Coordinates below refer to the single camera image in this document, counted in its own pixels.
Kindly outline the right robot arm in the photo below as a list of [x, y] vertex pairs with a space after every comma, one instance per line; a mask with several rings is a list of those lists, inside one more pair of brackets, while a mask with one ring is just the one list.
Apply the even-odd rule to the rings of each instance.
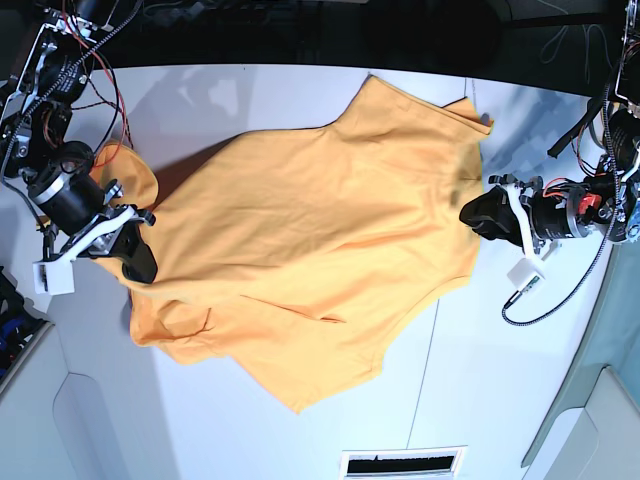
[[139, 1], [39, 1], [39, 24], [18, 60], [20, 72], [1, 87], [1, 183], [18, 194], [42, 236], [34, 284], [50, 295], [74, 290], [78, 258], [117, 258], [130, 281], [150, 284], [158, 267], [140, 234], [154, 215], [118, 204], [116, 180], [100, 186], [98, 150], [65, 135], [76, 101], [100, 68], [116, 80], [102, 47], [142, 7]]

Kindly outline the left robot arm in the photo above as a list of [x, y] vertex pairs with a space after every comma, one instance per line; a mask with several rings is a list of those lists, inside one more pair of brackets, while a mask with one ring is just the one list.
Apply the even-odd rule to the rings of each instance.
[[594, 140], [604, 150], [597, 165], [578, 162], [584, 178], [544, 183], [492, 176], [492, 189], [468, 202], [460, 221], [488, 240], [539, 250], [551, 240], [584, 238], [603, 229], [613, 243], [639, 238], [639, 4], [628, 2], [620, 60], [605, 92], [591, 99], [579, 122], [548, 151], [577, 149], [584, 133], [603, 122]]

